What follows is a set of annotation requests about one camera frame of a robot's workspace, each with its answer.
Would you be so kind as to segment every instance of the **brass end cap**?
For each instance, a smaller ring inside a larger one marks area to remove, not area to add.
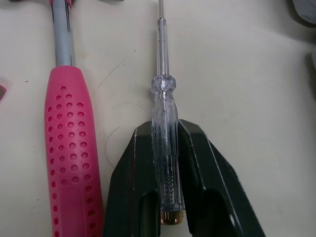
[[[184,211],[160,212],[160,223],[162,225],[178,225],[183,221]]]

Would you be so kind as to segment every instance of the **pink rubber grip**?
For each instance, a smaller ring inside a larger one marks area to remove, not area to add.
[[[80,69],[51,71],[44,117],[53,237],[100,237],[103,205],[93,111]]]

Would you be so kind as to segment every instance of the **pink tool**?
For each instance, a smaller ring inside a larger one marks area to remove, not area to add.
[[[92,105],[74,67],[68,0],[51,0],[56,65],[45,102],[45,141],[53,237],[100,237],[103,205]]]

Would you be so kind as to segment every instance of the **white table surface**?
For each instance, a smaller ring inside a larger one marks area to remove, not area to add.
[[[293,21],[285,2],[165,0],[170,72],[179,117],[199,124],[235,168],[265,234],[315,237],[309,53],[316,32]],[[72,17],[105,205],[112,166],[133,129],[151,118],[158,1],[78,0]],[[0,0],[0,32],[0,84],[8,89],[0,101],[0,236],[50,237],[43,131],[55,64],[49,4]],[[162,236],[190,234],[184,223]]]

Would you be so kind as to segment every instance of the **gray tool shaft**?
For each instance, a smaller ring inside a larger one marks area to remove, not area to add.
[[[159,0],[157,75],[169,75],[167,25],[163,17],[163,0]]]
[[[74,66],[74,45],[70,27],[70,6],[65,0],[54,0],[52,4],[56,66]]]

